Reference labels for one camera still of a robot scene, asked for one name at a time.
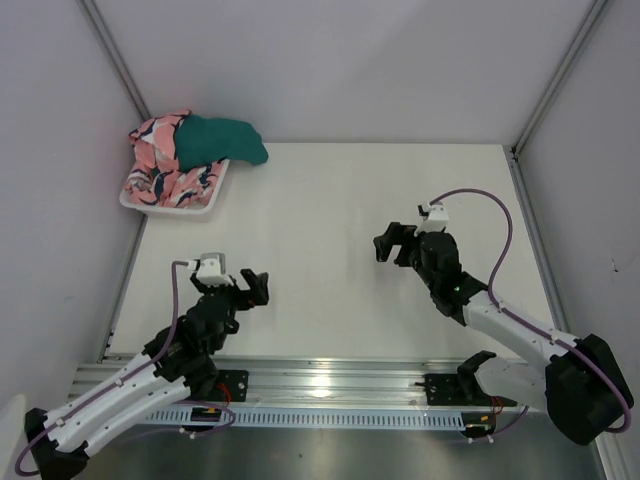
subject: pink patterned cloth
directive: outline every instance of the pink patterned cloth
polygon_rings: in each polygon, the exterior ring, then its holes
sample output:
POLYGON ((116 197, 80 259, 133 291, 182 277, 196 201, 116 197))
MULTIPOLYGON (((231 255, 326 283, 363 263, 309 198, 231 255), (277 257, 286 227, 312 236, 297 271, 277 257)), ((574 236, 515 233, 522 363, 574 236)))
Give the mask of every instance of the pink patterned cloth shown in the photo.
POLYGON ((184 208, 194 202, 207 205, 211 200, 221 162, 187 173, 178 170, 173 135, 190 114, 190 110, 178 110, 151 118, 129 133, 136 161, 124 189, 132 203, 184 208))

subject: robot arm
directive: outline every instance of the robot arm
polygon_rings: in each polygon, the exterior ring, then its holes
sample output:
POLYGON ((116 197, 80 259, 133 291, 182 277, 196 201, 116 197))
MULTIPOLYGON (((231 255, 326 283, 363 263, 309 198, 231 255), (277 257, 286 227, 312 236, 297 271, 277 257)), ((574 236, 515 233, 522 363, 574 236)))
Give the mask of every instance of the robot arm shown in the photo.
POLYGON ((55 410, 27 413, 25 431, 43 479, 75 477, 89 458, 149 414, 187 398, 206 400, 215 387, 211 356, 238 332, 237 311, 269 302, 268 274, 241 270, 249 285, 241 290, 225 273, 222 254, 184 265, 194 271, 191 281, 202 294, 196 305, 91 391, 55 410))
POLYGON ((583 357, 587 357, 604 372, 628 407, 633 406, 631 392, 604 340, 595 335, 579 339, 504 302, 462 270, 456 242, 445 231, 448 214, 444 206, 420 205, 418 212, 421 225, 393 222, 374 239, 376 259, 387 261, 391 249, 400 246, 394 263, 416 271, 438 311, 489 335, 526 360, 527 364, 516 363, 491 352, 472 357, 472 372, 484 393, 548 413, 564 435, 586 445, 623 414, 612 389, 585 364, 583 357))

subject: teal cloth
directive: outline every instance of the teal cloth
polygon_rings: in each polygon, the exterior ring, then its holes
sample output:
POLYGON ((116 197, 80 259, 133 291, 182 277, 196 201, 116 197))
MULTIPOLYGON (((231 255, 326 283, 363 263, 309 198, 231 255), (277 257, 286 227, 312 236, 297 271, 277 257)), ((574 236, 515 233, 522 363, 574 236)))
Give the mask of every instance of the teal cloth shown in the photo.
POLYGON ((262 137, 250 123, 228 118, 189 115, 173 136, 181 172, 211 165, 223 158, 252 165, 269 158, 262 137))

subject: white table surface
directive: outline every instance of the white table surface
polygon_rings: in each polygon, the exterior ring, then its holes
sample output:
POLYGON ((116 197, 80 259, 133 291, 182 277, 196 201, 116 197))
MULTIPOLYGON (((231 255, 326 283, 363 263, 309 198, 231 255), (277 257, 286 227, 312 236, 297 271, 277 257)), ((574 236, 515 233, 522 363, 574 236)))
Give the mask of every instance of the white table surface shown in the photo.
MULTIPOLYGON (((413 270, 375 260, 372 239, 389 222, 418 223, 418 203, 460 187, 489 190, 510 208, 515 236, 497 291, 552 323, 502 147, 267 148, 265 165, 232 162, 208 223, 149 218, 110 352, 138 352, 168 326, 172 260, 219 251, 236 278, 241 268, 269 272, 271 301, 239 312, 239 333, 217 355, 422 360, 466 358, 487 349, 513 357, 443 317, 413 270)), ((445 205, 463 268, 486 281, 505 241, 502 212, 472 195, 445 205)), ((199 297, 188 277, 184 269, 179 273, 181 313, 199 297)))

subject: red wire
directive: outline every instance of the red wire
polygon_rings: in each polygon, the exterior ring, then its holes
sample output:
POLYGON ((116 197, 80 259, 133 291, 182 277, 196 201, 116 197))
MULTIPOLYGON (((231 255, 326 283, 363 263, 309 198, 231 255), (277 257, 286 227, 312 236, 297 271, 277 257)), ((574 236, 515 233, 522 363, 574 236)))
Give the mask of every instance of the red wire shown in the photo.
POLYGON ((500 415, 502 413, 502 411, 504 410, 504 404, 502 403, 502 400, 500 400, 500 397, 496 397, 496 401, 498 402, 498 405, 500 406, 500 411, 498 413, 496 413, 496 415, 500 415))
POLYGON ((221 383, 221 384, 219 384, 217 386, 217 388, 222 390, 222 392, 224 393, 224 396, 226 398, 227 405, 229 405, 231 403, 231 392, 229 391, 227 386, 224 383, 221 383))
POLYGON ((497 423, 496 415, 496 397, 491 397, 491 415, 493 416, 493 424, 497 423))

